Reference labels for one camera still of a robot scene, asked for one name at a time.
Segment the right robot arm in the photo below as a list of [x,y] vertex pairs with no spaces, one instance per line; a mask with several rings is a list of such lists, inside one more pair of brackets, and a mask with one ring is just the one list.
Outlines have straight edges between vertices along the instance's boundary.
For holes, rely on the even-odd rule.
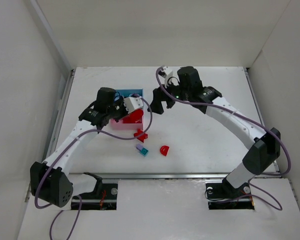
[[209,185],[212,199],[234,199],[248,187],[248,181],[259,176],[280,156],[280,132],[270,130],[242,115],[223,95],[212,86],[203,86],[199,73],[192,66],[177,71],[177,84],[173,84],[173,70],[167,66],[156,70],[157,79],[164,83],[153,90],[150,111],[163,114],[163,102],[172,108],[175,102],[184,103],[200,110],[233,133],[247,148],[242,162],[221,183]]

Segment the red half round lego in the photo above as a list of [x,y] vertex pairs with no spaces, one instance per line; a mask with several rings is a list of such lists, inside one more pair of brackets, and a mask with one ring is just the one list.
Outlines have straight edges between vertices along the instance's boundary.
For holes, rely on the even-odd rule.
[[161,155],[163,155],[163,156],[167,156],[168,155],[168,153],[169,153],[169,150],[170,150],[170,147],[168,146],[168,145],[162,145],[161,147],[160,147],[160,154]]

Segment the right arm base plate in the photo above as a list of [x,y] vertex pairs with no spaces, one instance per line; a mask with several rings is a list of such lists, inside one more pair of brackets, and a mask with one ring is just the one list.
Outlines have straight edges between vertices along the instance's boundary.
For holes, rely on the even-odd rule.
[[251,189],[246,182],[239,188],[229,188],[222,182],[205,184],[205,198],[209,210],[254,210]]

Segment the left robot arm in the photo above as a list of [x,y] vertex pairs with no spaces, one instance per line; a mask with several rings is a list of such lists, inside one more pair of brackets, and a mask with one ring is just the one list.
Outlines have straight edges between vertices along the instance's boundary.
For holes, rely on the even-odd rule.
[[100,133],[111,119],[119,121],[143,107],[139,97],[117,95],[113,88],[102,87],[96,100],[79,115],[78,121],[64,142],[43,162],[35,162],[30,168],[31,193],[38,209],[39,200],[48,206],[64,207],[71,197],[95,191],[99,177],[83,173],[69,180],[74,161],[85,146]]

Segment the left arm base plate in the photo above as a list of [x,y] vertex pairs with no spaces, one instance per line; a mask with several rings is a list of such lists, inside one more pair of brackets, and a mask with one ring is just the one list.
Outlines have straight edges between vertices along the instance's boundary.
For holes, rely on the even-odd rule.
[[101,190],[80,194],[83,211],[115,211],[117,209],[118,182],[106,182]]

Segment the red flower round lego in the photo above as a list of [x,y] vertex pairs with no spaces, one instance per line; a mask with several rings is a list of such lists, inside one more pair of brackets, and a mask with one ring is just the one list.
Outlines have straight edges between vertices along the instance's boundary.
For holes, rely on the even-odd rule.
[[142,109],[137,109],[127,116],[126,122],[128,124],[139,124],[143,121],[144,111]]

